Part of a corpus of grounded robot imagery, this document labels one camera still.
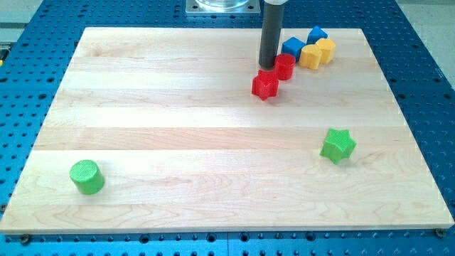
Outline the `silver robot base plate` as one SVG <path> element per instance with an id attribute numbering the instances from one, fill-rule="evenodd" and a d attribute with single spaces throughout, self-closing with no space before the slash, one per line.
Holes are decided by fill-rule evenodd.
<path id="1" fill-rule="evenodd" d="M 187 14 L 259 14 L 259 0 L 186 0 Z"/>

